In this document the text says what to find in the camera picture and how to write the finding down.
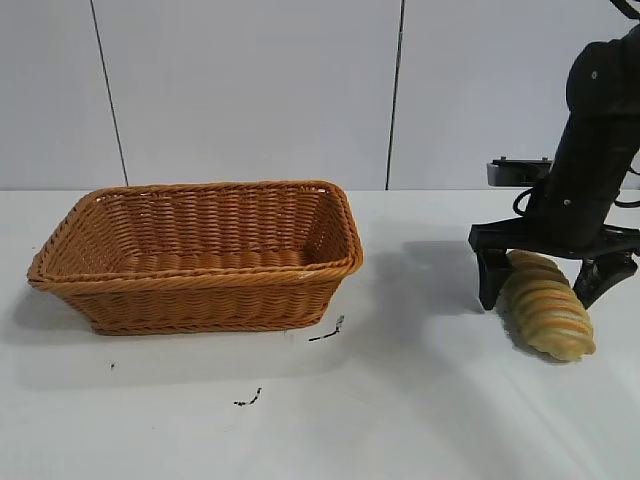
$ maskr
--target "bread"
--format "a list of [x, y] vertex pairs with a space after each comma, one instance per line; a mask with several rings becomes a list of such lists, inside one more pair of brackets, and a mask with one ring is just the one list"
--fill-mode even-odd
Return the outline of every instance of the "bread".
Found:
[[514, 250], [503, 295], [525, 342], [563, 361], [578, 361], [596, 346], [589, 315], [555, 262]]

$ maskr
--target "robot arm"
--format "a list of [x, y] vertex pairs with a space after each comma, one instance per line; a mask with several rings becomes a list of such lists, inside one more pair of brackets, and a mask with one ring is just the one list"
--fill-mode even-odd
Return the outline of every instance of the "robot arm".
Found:
[[[628, 3], [612, 2], [640, 19]], [[640, 231], [604, 221], [640, 149], [640, 26], [622, 39], [584, 49], [569, 74], [567, 104], [570, 117], [550, 170], [548, 162], [537, 162], [534, 170], [533, 162], [492, 164], [498, 171], [494, 180], [510, 166], [511, 173], [522, 169], [534, 184], [526, 192], [525, 211], [516, 205], [520, 218], [472, 226], [469, 242], [477, 254], [486, 309], [493, 308], [511, 273], [507, 249], [581, 259], [574, 290], [585, 308], [637, 270], [631, 256], [640, 254]], [[536, 172], [538, 178], [532, 179]]]

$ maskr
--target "wicker basket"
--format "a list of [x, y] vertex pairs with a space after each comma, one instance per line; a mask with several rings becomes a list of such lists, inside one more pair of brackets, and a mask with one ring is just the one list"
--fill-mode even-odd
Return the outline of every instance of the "wicker basket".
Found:
[[158, 185], [84, 197], [28, 278], [104, 335], [280, 330], [318, 322], [362, 260], [335, 185]]

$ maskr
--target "cable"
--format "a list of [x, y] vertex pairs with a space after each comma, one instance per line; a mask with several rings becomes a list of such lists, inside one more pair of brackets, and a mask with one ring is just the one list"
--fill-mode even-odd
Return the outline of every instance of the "cable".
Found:
[[640, 207], [640, 201], [636, 201], [636, 202], [620, 202], [618, 200], [614, 200], [613, 204], [616, 207], [620, 207], [620, 208], [639, 208]]
[[520, 202], [527, 195], [531, 195], [531, 192], [533, 192], [533, 188], [529, 188], [528, 190], [525, 190], [524, 192], [520, 193], [520, 195], [518, 195], [516, 199], [513, 201], [513, 211], [518, 215], [520, 215], [521, 217], [525, 216], [525, 212], [523, 210], [520, 210]]
[[[627, 171], [640, 177], [640, 172], [635, 170], [633, 167], [629, 167], [629, 170]], [[614, 200], [613, 204], [619, 208], [640, 208], [640, 200], [635, 202], [620, 202], [619, 200]]]
[[640, 13], [638, 13], [635, 8], [629, 5], [629, 2], [627, 2], [627, 0], [611, 0], [611, 3], [613, 3], [625, 17], [631, 20], [640, 20]]

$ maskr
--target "white tabletop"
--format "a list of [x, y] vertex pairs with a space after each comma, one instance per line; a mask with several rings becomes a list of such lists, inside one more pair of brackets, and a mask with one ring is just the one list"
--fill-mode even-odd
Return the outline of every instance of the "white tabletop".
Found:
[[594, 356], [515, 347], [466, 243], [513, 191], [351, 194], [365, 265], [315, 327], [117, 338], [25, 281], [81, 194], [0, 192], [1, 479], [640, 478], [640, 276], [590, 310]]

